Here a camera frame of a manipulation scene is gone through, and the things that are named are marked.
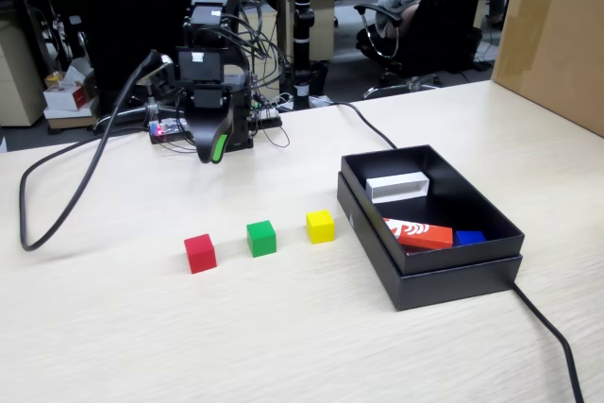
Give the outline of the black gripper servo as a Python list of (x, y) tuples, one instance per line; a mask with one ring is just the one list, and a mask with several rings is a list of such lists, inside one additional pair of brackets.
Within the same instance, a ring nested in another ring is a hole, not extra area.
[(184, 113), (199, 159), (220, 163), (234, 129), (229, 91), (223, 87), (186, 90)]

